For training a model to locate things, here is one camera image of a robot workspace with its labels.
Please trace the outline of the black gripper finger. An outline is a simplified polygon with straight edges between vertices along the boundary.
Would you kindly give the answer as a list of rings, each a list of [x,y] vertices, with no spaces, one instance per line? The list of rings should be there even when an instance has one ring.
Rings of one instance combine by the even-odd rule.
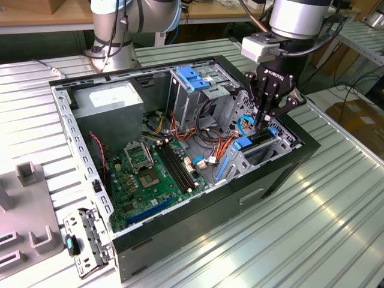
[[[288,95],[281,99],[273,99],[267,113],[263,119],[263,126],[267,127],[271,119],[302,106],[307,103],[307,99],[297,90],[294,89]]]
[[[265,117],[263,113],[263,86],[260,85],[256,74],[250,71],[245,73],[245,82],[248,97],[254,103],[254,108],[256,109],[254,126],[262,127]]]

